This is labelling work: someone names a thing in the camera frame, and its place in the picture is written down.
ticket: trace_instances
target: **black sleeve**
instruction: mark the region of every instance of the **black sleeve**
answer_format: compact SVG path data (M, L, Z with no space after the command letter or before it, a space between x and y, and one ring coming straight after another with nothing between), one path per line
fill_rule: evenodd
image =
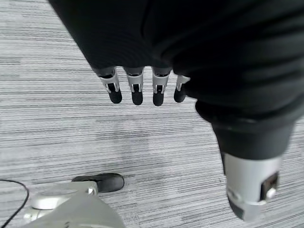
M304 112L303 0L49 0L94 68L173 66L220 150L278 156Z
M278 156L304 112L304 1L153 1L143 37L191 77L187 95L222 152Z

